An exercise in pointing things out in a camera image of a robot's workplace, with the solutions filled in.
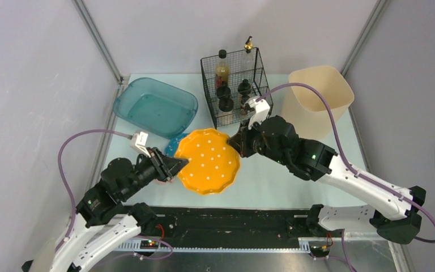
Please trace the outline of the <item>white powder dispenser bottle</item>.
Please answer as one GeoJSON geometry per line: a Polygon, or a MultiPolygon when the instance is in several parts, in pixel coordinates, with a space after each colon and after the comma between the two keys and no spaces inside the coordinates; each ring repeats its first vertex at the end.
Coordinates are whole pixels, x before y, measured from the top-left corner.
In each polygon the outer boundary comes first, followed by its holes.
{"type": "Polygon", "coordinates": [[[249,96],[252,92],[252,85],[247,79],[243,79],[242,82],[238,85],[237,90],[241,96],[249,96]]]}

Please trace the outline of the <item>brown sauce bottle black cap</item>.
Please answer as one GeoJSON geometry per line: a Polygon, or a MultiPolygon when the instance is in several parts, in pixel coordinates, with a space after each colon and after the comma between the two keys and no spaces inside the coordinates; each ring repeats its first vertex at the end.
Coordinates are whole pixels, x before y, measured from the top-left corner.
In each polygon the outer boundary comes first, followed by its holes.
{"type": "Polygon", "coordinates": [[[215,87],[219,88],[223,83],[229,82],[230,68],[227,61],[227,51],[219,50],[218,61],[215,66],[215,87]]]}

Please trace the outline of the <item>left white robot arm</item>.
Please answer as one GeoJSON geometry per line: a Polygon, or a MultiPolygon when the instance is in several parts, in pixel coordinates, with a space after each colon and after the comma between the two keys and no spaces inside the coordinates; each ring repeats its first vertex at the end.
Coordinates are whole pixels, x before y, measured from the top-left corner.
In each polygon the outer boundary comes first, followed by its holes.
{"type": "Polygon", "coordinates": [[[73,227],[62,246],[26,261],[21,270],[90,271],[123,242],[156,226],[156,214],[147,204],[123,204],[149,183],[176,177],[189,161],[166,156],[156,147],[148,152],[138,155],[136,163],[112,160],[77,204],[73,227]]]}

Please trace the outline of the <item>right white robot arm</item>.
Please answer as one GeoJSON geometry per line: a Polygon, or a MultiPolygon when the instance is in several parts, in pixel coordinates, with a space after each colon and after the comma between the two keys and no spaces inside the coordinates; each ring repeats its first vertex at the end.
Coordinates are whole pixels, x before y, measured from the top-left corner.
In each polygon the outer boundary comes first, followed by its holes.
{"type": "Polygon", "coordinates": [[[409,244],[420,232],[422,217],[406,198],[422,205],[426,191],[419,187],[400,188],[376,178],[376,184],[364,180],[368,172],[346,166],[341,154],[311,139],[300,138],[293,125],[274,116],[260,125],[240,123],[228,139],[242,158],[264,156],[287,168],[304,181],[318,181],[336,187],[364,202],[362,206],[331,207],[313,205],[306,226],[315,236],[329,232],[373,232],[398,244],[409,244]]]}

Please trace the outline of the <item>white-bead shaker jar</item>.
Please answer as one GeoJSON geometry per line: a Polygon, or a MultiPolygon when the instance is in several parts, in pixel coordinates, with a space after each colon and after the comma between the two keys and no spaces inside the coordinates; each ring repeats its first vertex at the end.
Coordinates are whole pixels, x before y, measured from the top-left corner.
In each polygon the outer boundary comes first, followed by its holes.
{"type": "Polygon", "coordinates": [[[219,126],[224,125],[225,119],[233,111],[234,102],[230,97],[224,97],[219,99],[218,112],[217,112],[217,124],[219,126]]]}
{"type": "Polygon", "coordinates": [[[229,99],[231,97],[231,89],[228,87],[228,83],[222,81],[221,86],[216,89],[216,97],[221,99],[229,99]]]}

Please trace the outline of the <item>yellow polka dot plate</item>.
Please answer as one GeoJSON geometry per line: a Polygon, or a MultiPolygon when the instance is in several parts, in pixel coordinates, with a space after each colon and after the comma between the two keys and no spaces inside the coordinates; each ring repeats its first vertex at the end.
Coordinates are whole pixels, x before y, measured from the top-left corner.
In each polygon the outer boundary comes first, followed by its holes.
{"type": "Polygon", "coordinates": [[[232,185],[240,169],[240,155],[229,136],[213,128],[199,129],[179,143],[175,157],[187,165],[177,177],[184,188],[202,196],[219,194],[232,185]]]}

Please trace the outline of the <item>gold spout glass bottle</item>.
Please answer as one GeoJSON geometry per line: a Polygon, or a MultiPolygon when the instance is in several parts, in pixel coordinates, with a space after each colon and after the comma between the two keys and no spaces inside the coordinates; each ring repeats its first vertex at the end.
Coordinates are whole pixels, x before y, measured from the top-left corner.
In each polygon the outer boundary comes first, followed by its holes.
{"type": "Polygon", "coordinates": [[[241,60],[241,70],[242,70],[242,76],[243,79],[246,79],[248,81],[251,81],[251,76],[254,70],[254,57],[253,57],[253,42],[252,42],[253,37],[249,36],[247,41],[245,42],[244,45],[244,53],[242,55],[242,60],[241,60]]]}

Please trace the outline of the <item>pink white mug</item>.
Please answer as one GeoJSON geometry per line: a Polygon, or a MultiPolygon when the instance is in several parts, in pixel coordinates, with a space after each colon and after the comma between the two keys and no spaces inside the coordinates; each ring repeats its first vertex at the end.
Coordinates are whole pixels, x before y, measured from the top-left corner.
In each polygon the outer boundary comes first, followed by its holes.
{"type": "Polygon", "coordinates": [[[169,181],[159,181],[159,180],[154,180],[153,181],[155,184],[158,184],[158,185],[170,185],[170,184],[173,184],[174,183],[174,180],[169,180],[169,181]]]}

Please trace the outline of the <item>small spice jar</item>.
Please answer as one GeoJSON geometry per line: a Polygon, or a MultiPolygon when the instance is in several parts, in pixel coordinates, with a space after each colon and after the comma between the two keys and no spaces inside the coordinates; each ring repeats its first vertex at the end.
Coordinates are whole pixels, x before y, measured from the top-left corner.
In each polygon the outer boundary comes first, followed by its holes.
{"type": "Polygon", "coordinates": [[[250,99],[248,95],[242,95],[240,100],[240,115],[246,116],[248,114],[248,109],[246,107],[247,101],[250,99]]]}

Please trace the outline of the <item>blue polka dot plate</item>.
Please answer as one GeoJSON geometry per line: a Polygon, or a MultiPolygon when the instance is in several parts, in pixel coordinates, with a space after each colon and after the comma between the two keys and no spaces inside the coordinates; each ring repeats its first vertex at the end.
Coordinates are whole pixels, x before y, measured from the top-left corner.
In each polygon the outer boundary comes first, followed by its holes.
{"type": "Polygon", "coordinates": [[[186,138],[188,135],[189,135],[189,133],[182,133],[182,134],[174,137],[173,139],[171,139],[165,148],[165,154],[167,156],[174,157],[176,152],[178,151],[178,147],[179,147],[180,142],[184,138],[186,138]]]}

